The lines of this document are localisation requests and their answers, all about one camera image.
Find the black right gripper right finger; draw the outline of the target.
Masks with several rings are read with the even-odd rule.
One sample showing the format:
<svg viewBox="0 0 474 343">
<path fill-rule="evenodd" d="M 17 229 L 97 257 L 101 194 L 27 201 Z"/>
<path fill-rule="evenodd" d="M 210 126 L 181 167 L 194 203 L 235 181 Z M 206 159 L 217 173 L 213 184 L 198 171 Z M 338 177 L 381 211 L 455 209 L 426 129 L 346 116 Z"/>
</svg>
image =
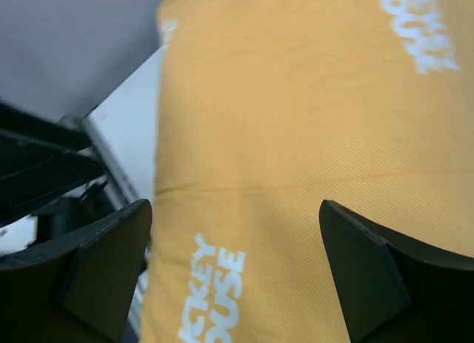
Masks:
<svg viewBox="0 0 474 343">
<path fill-rule="evenodd" d="M 324 249 L 352 342 L 472 342 L 473 258 L 325 200 Z"/>
</svg>

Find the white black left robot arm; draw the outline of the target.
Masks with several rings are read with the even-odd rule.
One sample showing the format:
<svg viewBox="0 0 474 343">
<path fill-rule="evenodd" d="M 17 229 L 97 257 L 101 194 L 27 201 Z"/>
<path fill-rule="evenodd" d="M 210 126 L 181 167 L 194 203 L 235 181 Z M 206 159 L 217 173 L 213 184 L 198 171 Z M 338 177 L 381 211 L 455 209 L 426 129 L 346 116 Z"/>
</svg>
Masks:
<svg viewBox="0 0 474 343">
<path fill-rule="evenodd" d="M 88 135 L 1 103 L 1 226 L 104 175 Z"/>
</svg>

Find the yellow printed pillowcase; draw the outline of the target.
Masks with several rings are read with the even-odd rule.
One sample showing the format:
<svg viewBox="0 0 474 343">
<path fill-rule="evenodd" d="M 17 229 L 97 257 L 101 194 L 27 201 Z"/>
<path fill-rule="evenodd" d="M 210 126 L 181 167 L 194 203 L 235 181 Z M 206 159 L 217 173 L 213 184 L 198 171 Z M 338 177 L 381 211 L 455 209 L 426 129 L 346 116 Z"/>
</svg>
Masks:
<svg viewBox="0 0 474 343">
<path fill-rule="evenodd" d="M 333 200 L 473 254 L 473 0 L 164 0 L 142 342 L 348 342 Z"/>
</svg>

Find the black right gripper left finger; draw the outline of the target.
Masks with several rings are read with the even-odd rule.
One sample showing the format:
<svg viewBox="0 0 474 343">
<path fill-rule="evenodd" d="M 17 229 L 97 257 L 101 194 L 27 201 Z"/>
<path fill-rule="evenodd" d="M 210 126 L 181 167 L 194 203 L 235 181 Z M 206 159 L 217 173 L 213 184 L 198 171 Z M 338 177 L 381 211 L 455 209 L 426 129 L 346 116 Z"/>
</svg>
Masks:
<svg viewBox="0 0 474 343">
<path fill-rule="evenodd" d="M 2 342 L 120 342 L 152 224 L 148 200 L 1 258 Z"/>
</svg>

